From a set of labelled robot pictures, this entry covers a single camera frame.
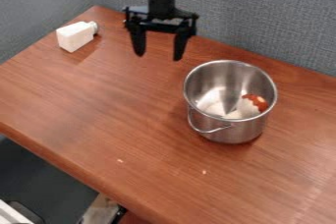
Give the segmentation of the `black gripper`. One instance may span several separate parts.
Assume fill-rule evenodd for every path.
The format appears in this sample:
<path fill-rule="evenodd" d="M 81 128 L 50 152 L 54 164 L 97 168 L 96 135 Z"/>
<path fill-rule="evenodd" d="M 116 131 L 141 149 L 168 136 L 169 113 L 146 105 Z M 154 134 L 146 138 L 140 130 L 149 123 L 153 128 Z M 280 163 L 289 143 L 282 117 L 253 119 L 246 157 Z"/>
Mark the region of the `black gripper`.
<path fill-rule="evenodd" d="M 176 8 L 176 0 L 148 0 L 146 6 L 125 6 L 125 28 L 134 54 L 145 52 L 145 32 L 148 30 L 176 33 L 173 60 L 180 61 L 189 36 L 196 34 L 198 15 Z"/>

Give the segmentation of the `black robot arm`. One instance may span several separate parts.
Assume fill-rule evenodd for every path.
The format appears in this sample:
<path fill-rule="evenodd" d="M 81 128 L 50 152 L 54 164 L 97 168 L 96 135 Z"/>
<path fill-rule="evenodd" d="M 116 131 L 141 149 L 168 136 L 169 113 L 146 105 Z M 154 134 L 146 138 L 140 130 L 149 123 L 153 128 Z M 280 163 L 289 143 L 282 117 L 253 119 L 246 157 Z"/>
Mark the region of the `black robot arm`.
<path fill-rule="evenodd" d="M 149 30 L 173 33 L 173 60 L 180 61 L 188 40 L 197 34 L 198 14 L 177 9 L 176 0 L 148 0 L 146 6 L 125 6 L 124 12 L 134 54 L 141 57 L 145 53 L 145 33 Z"/>

